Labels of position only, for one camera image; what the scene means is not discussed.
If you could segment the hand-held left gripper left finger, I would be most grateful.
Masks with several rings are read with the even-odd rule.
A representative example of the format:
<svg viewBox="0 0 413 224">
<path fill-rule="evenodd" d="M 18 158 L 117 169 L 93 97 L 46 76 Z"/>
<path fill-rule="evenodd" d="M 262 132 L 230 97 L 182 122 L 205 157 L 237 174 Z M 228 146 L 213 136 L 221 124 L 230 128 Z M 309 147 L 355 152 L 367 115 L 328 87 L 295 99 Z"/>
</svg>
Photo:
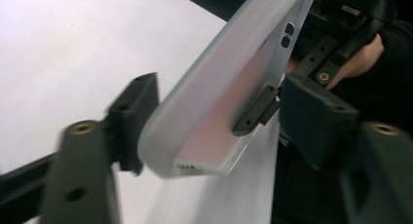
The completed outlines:
<svg viewBox="0 0 413 224">
<path fill-rule="evenodd" d="M 133 79 L 101 121 L 67 127 L 48 172 L 39 224 L 121 224 L 112 165 L 139 174 L 137 141 L 159 104 L 155 73 Z"/>
</svg>

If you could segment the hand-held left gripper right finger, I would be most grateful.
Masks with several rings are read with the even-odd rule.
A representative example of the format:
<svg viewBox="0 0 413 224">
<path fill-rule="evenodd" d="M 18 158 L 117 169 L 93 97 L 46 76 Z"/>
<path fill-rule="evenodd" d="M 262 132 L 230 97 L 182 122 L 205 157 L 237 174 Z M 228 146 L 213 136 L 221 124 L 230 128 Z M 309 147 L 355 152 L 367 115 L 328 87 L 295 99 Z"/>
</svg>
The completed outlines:
<svg viewBox="0 0 413 224">
<path fill-rule="evenodd" d="M 282 82 L 280 122 L 304 160 L 339 173 L 351 224 L 413 224 L 413 138 L 392 125 L 361 121 L 350 104 L 317 82 Z"/>
</svg>

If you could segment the phone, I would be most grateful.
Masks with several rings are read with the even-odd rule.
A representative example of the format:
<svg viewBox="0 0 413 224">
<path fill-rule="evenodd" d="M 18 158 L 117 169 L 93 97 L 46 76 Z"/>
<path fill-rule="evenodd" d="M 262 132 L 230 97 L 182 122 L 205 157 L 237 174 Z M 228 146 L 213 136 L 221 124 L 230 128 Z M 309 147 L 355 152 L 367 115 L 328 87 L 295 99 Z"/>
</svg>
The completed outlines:
<svg viewBox="0 0 413 224">
<path fill-rule="evenodd" d="M 146 123 L 138 157 L 164 178 L 227 174 L 252 139 L 232 129 L 277 87 L 314 0 L 246 0 Z"/>
</svg>

